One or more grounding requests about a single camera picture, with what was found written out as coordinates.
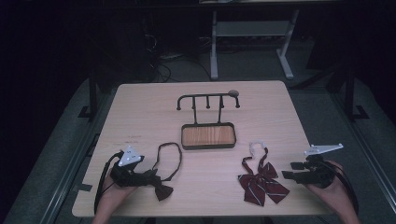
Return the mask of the white metal desk frame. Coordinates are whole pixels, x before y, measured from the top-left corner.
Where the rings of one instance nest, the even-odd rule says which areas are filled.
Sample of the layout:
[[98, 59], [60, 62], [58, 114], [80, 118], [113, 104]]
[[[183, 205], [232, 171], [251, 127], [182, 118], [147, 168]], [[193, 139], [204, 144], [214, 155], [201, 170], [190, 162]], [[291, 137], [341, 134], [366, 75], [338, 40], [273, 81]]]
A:
[[288, 21], [219, 21], [218, 13], [213, 12], [210, 51], [210, 78], [219, 78], [217, 39], [219, 37], [255, 37], [255, 36], [283, 36], [283, 45], [276, 50], [277, 58], [286, 79], [294, 79], [287, 51], [299, 16], [299, 9], [295, 9]]

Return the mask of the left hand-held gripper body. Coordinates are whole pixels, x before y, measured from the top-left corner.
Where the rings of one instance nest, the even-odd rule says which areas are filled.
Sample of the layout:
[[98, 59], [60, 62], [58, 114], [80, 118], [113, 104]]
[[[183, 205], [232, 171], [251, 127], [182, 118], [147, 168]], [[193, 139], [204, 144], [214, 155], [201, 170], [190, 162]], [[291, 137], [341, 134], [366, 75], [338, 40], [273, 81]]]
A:
[[134, 168], [144, 159], [145, 157], [132, 146], [128, 146], [120, 152], [120, 159], [114, 163], [110, 172], [111, 178], [120, 187], [136, 186], [138, 173], [134, 171]]

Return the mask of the dark bow tie with strap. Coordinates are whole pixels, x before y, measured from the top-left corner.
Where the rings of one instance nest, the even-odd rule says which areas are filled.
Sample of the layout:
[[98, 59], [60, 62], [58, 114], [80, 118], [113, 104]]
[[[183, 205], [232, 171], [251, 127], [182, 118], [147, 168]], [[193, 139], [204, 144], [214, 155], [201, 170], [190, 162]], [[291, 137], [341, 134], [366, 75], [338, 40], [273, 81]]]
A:
[[[161, 153], [162, 149], [164, 149], [165, 147], [169, 147], [169, 146], [173, 146], [173, 147], [177, 148], [178, 165], [177, 165], [177, 168], [174, 170], [174, 172], [172, 174], [170, 174], [165, 179], [162, 179], [159, 175], [157, 175], [158, 165], [160, 163], [160, 153]], [[183, 158], [182, 151], [181, 151], [180, 146], [179, 146], [178, 143], [167, 142], [167, 143], [163, 143], [163, 144], [159, 145], [158, 146], [158, 150], [157, 150], [157, 160], [155, 161], [154, 165], [150, 168], [150, 170], [154, 170], [155, 171], [155, 176], [141, 177], [141, 176], [138, 175], [137, 181], [139, 181], [141, 179], [149, 179], [149, 178], [155, 179], [153, 187], [154, 187], [154, 192], [155, 192], [155, 195], [157, 197], [157, 200], [160, 202], [160, 201], [163, 201], [163, 200], [167, 199], [173, 193], [174, 189], [172, 187], [166, 186], [164, 184], [164, 182], [171, 181], [172, 178], [176, 175], [176, 173], [180, 169], [180, 166], [181, 166], [181, 163], [182, 163], [182, 158]]]

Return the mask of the black metal stand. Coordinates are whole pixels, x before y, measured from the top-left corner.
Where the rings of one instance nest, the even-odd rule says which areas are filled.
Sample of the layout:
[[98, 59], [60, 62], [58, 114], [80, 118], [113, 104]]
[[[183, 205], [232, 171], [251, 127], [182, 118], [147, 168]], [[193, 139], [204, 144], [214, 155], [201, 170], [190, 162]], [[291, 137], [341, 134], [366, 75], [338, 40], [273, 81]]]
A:
[[344, 111], [347, 118], [354, 122], [356, 119], [368, 119], [367, 112], [361, 105], [354, 105], [355, 77], [351, 67], [345, 71], [345, 101]]
[[88, 78], [89, 83], [89, 104], [83, 106], [78, 114], [80, 118], [87, 118], [89, 120], [93, 120], [97, 110], [97, 87], [96, 87], [96, 72], [91, 70]]

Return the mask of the person's left hand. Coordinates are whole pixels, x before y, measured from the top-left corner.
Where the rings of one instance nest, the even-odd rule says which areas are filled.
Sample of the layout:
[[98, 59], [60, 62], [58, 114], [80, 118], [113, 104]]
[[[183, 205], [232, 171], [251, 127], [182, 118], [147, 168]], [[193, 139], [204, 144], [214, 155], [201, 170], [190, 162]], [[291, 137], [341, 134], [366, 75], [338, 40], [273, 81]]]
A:
[[103, 185], [100, 202], [107, 205], [121, 204], [136, 190], [137, 187], [120, 187], [110, 176], [107, 176]]

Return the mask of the black hook rack wooden tray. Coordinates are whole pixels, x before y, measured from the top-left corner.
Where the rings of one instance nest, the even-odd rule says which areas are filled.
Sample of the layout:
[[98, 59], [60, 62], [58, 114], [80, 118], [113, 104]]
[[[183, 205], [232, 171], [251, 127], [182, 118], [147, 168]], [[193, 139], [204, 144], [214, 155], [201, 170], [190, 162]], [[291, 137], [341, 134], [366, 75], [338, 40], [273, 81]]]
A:
[[[211, 98], [218, 99], [218, 119], [216, 122], [199, 123], [197, 118], [197, 99], [205, 99], [205, 108], [210, 109]], [[235, 107], [239, 108], [239, 96], [232, 97], [228, 92], [184, 94], [177, 99], [177, 111], [181, 110], [181, 101], [191, 99], [193, 123], [181, 126], [181, 145], [186, 150], [233, 148], [237, 142], [234, 124], [222, 122], [222, 109], [225, 107], [224, 98], [231, 97], [235, 100]]]

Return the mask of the person's right hand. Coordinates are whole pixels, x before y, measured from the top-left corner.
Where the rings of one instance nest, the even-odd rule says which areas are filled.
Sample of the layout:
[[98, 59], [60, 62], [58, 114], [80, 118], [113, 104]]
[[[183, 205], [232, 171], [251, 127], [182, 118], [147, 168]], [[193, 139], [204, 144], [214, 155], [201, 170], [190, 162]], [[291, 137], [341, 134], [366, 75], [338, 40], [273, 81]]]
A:
[[347, 195], [347, 190], [338, 177], [325, 189], [312, 184], [307, 184], [305, 187], [318, 196], [336, 214], [341, 214], [353, 207]]

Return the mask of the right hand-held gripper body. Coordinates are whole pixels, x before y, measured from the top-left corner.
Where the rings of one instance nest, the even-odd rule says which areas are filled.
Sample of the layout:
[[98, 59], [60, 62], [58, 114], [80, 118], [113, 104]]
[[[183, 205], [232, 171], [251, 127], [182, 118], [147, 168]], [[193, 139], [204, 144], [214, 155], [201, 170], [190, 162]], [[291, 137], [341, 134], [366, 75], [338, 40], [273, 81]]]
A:
[[333, 164], [323, 159], [322, 154], [343, 147], [341, 143], [337, 145], [311, 145], [304, 152], [306, 156], [304, 168], [309, 171], [309, 180], [306, 181], [306, 184], [313, 184], [321, 189], [329, 187], [336, 176], [336, 169]]

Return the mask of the red striped bow tie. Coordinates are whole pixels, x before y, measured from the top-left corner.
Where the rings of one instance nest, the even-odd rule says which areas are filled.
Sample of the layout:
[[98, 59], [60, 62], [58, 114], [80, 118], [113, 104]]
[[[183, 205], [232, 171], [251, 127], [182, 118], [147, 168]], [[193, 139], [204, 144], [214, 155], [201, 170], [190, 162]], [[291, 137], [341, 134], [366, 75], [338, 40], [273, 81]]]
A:
[[[248, 161], [255, 158], [255, 146], [259, 146], [264, 151], [256, 173], [248, 166]], [[274, 203], [280, 203], [289, 195], [290, 191], [276, 181], [278, 174], [275, 167], [265, 161], [268, 156], [267, 146], [263, 141], [250, 142], [249, 152], [250, 155], [242, 159], [241, 162], [246, 173], [237, 177], [244, 190], [244, 201], [264, 207], [266, 197], [269, 197]]]

